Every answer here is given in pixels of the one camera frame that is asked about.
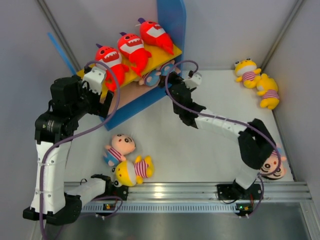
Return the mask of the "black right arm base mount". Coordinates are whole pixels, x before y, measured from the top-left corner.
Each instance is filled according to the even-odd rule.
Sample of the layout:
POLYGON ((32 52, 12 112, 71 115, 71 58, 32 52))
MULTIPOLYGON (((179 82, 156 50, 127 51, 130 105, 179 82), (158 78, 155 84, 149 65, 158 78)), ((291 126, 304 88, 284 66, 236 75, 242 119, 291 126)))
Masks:
POLYGON ((253 184, 244 189, 237 184, 218 184, 217 198, 220 201, 231 200, 259 200, 262 195, 262 188, 259 184, 253 184))

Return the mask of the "red shark plush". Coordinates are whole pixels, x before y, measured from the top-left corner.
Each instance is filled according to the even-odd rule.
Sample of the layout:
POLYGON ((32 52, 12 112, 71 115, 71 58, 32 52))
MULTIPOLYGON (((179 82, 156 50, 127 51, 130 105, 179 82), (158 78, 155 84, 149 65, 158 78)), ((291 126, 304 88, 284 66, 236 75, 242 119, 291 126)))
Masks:
POLYGON ((140 37, 145 43, 159 47, 170 55, 174 54, 174 43, 170 35, 159 23, 145 20, 142 17, 137 21, 139 22, 140 37))
MULTIPOLYGON (((95 60, 110 67, 117 78, 118 84, 121 86, 125 82, 125 73, 129 71, 129 67, 122 63, 121 53, 111 46, 100 45, 98 43, 96 43, 96 46, 98 47, 98 50, 95 54, 95 60)), ((106 88, 109 91, 114 92, 117 87, 111 72, 104 66, 100 66, 100 68, 106 72, 106 88)))

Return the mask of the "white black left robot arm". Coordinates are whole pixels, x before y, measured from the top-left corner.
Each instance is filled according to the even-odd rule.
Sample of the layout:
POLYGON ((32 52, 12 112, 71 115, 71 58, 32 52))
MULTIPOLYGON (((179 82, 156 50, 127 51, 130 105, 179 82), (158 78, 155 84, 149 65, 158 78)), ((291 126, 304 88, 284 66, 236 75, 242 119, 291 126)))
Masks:
POLYGON ((64 191, 64 176, 74 132, 86 114, 106 117, 110 104, 101 103, 102 74, 56 79, 50 87, 48 109, 35 121, 37 177, 31 205, 23 218, 54 226, 74 223, 82 207, 96 197, 113 194, 109 176, 94 174, 72 191, 64 191))

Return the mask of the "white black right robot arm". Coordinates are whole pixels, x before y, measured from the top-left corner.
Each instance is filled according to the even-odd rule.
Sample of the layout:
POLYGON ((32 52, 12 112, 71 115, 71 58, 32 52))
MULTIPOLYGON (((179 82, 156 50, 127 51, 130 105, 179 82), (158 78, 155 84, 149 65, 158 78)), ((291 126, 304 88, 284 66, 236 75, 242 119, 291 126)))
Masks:
POLYGON ((197 73, 187 79, 183 79, 176 72, 164 77, 166 94, 173 102, 173 111, 186 126, 213 132, 238 144, 242 160, 240 172, 231 184, 217 185, 218 199, 257 200, 262 197, 262 193, 258 192, 262 187, 255 181, 276 144, 260 119, 240 122, 214 115, 205 106, 194 102, 192 92, 201 81, 201 76, 197 73))

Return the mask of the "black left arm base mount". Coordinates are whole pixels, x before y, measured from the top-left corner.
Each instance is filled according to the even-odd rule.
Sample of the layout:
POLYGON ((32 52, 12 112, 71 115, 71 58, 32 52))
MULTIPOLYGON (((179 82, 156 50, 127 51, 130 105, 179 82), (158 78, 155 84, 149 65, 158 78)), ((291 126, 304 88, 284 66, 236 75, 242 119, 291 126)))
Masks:
POLYGON ((120 197, 123 201, 126 201, 129 194, 129 187, 122 185, 120 187, 116 187, 113 184, 109 184, 105 192, 98 196, 98 198, 106 197, 106 196, 117 196, 120 197))

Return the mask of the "red shark plush mouth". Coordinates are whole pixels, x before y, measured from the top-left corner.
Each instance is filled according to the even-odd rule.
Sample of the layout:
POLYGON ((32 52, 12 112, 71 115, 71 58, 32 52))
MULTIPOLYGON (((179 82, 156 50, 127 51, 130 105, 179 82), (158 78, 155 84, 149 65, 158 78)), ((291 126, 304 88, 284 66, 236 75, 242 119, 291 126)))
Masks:
POLYGON ((117 47, 132 64, 131 69, 142 77, 143 70, 147 67, 152 54, 145 49, 143 40, 134 33, 120 33, 121 38, 117 41, 117 47))

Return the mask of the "boy doll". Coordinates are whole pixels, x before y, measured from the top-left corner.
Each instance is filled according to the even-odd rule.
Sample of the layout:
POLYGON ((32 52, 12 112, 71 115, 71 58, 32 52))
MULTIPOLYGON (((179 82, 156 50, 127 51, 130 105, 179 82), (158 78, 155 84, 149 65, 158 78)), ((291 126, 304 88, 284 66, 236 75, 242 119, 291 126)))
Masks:
POLYGON ((276 144, 276 147, 280 154, 280 159, 281 159, 281 164, 279 166, 279 169, 275 173, 270 174, 276 170, 279 162, 277 153, 275 150, 273 150, 270 157, 264 162, 264 164, 262 165, 259 171, 260 174, 265 179, 268 179, 268 180, 279 180, 283 178, 287 172, 287 169, 284 167, 284 164, 283 164, 283 162, 287 160, 287 157, 278 143, 276 144))
POLYGON ((142 78, 138 81, 140 86, 146 85, 148 87, 152 87, 156 85, 156 83, 160 80, 161 72, 159 70, 152 70, 142 76, 142 78))
POLYGON ((136 149, 134 139, 126 134, 119 133, 112 137, 111 143, 104 146, 103 159, 110 166, 115 167, 126 161, 126 155, 136 149))
POLYGON ((160 66, 159 72, 161 76, 166 76, 170 73, 170 69, 175 65, 175 60, 172 59, 168 62, 165 62, 163 65, 160 66))

